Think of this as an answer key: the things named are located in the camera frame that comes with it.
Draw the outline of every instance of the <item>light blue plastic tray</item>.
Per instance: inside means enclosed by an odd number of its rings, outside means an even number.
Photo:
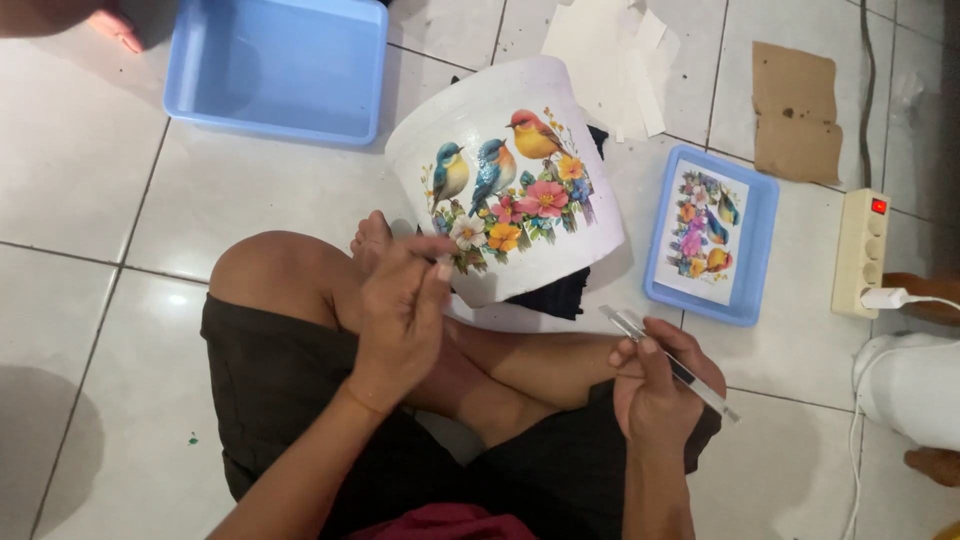
[[[368,144],[387,22],[374,0],[180,0],[163,106],[201,124]]]
[[[743,209],[740,233],[739,257],[736,258],[736,272],[733,278],[733,290],[730,304],[724,306],[698,298],[691,294],[654,282],[657,268],[657,256],[660,253],[660,240],[671,200],[671,186],[677,163],[687,160],[708,170],[740,181],[750,187],[747,207]],[[751,327],[760,316],[760,301],[763,299],[763,282],[767,275],[767,259],[770,257],[770,244],[774,235],[774,221],[777,217],[777,202],[780,199],[780,186],[777,181],[727,160],[711,156],[685,144],[674,147],[667,160],[663,173],[663,190],[660,196],[660,210],[657,225],[650,243],[647,257],[647,270],[643,277],[643,290],[652,300],[671,306],[689,309],[707,317],[719,319],[725,323],[740,327]]]

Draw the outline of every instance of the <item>dark brown shorts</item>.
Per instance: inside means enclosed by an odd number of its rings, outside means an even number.
[[[210,360],[224,468],[239,500],[303,433],[349,375],[357,337],[209,295],[201,336]],[[687,441],[688,473],[720,430],[705,410]],[[428,503],[475,503],[517,516],[539,538],[620,538],[626,446],[612,381],[587,406],[543,419],[467,467],[402,411],[373,435],[337,495],[322,538]]]

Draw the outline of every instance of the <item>maroon shirt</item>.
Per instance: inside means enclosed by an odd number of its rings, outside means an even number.
[[[537,540],[511,515],[491,516],[472,504],[437,503],[354,532],[348,540]]]

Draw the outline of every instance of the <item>hand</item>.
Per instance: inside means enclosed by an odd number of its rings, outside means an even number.
[[[693,336],[653,317],[645,317],[643,326],[649,337],[638,343],[624,339],[610,355],[610,365],[618,370],[613,384],[616,420],[635,449],[682,454],[704,402],[673,378],[670,360],[660,344],[723,397],[727,396],[727,383]]]
[[[348,390],[387,413],[426,377],[437,361],[450,300],[448,238],[414,236],[394,242],[364,284],[360,344]]]

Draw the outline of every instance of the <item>printed picture with birds and flowers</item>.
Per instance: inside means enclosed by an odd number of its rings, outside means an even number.
[[[490,134],[475,160],[464,144],[449,141],[421,168],[434,230],[460,248],[453,263],[463,274],[486,272],[491,261],[507,264],[513,250],[553,245],[558,232],[596,223],[589,172],[569,128],[550,108],[517,110],[503,130]]]
[[[654,281],[728,306],[750,187],[680,160]]]

